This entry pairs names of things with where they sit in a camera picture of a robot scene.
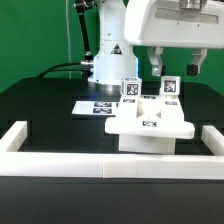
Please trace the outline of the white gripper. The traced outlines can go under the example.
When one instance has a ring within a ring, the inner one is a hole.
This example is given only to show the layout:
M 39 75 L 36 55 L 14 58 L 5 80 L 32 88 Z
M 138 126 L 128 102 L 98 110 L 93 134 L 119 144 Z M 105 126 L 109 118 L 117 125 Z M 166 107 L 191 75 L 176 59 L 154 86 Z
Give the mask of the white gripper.
M 147 55 L 155 77 L 165 75 L 162 47 L 197 48 L 186 71 L 197 76 L 206 49 L 224 48 L 224 3 L 207 0 L 197 11 L 180 9 L 179 0 L 129 0 L 124 36 L 132 45 L 150 46 Z

